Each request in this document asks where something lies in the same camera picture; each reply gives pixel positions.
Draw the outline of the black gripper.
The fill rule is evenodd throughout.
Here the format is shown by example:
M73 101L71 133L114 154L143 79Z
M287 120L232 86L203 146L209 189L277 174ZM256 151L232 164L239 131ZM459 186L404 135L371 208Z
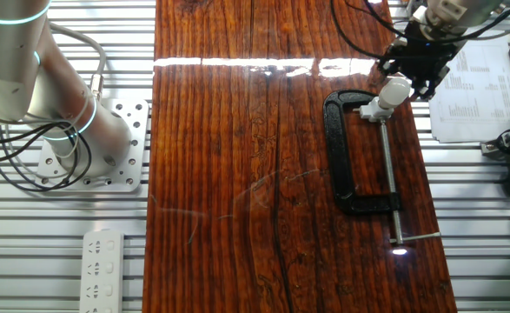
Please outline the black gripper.
M407 25L405 34L412 37L407 40L407 48L408 55L413 58L404 66L413 89L411 97L413 100L429 100L449 73L447 63L457 52L457 44L424 43L428 38L425 38L421 26L415 21Z

